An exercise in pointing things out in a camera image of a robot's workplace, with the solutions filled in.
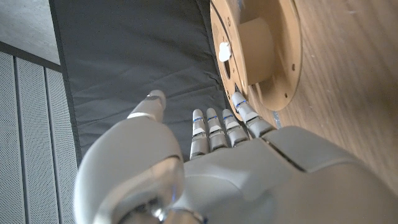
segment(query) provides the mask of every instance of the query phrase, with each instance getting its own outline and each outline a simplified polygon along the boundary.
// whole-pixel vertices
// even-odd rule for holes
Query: gray wall
[[[0,42],[60,64],[48,0],[1,0]]]
[[[0,223],[74,223],[62,74],[0,52]]]

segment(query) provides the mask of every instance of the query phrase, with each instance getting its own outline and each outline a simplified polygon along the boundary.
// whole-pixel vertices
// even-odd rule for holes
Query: dark gray mat
[[[192,111],[213,107],[221,115],[226,107],[210,47],[209,2],[50,0],[50,6],[82,154],[160,89],[167,96],[164,123],[187,159]]]

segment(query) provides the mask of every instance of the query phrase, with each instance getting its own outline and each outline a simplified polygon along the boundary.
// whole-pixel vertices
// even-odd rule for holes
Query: wooden spool
[[[297,89],[302,64],[294,2],[211,0],[210,16],[218,67],[231,107],[236,91],[246,98],[253,94],[270,110],[287,106]],[[227,60],[220,60],[221,43],[229,45]]]

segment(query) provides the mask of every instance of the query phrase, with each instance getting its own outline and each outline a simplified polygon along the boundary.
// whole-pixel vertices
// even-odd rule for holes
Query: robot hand
[[[227,143],[213,109],[193,112],[191,160],[152,91],[90,147],[76,177],[77,223],[393,223],[396,196],[357,159],[298,127],[274,129],[233,95]]]
[[[250,132],[252,138],[259,138],[265,133],[274,129],[267,121],[264,121],[246,99],[239,92],[234,93],[232,100],[236,111],[242,116],[243,122]],[[217,118],[216,111],[209,108],[206,111],[208,131],[205,128],[205,119],[203,113],[196,109],[193,112],[193,130],[190,159],[203,156],[217,149],[236,147],[249,137],[242,126],[236,121],[236,118],[230,110],[223,111],[223,122],[228,134],[229,144],[226,136]]]

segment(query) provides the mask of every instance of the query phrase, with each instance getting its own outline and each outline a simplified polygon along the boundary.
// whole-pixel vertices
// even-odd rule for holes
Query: wooden floor
[[[277,112],[364,161],[398,195],[398,1],[295,0],[297,92]],[[275,124],[271,111],[249,101]]]

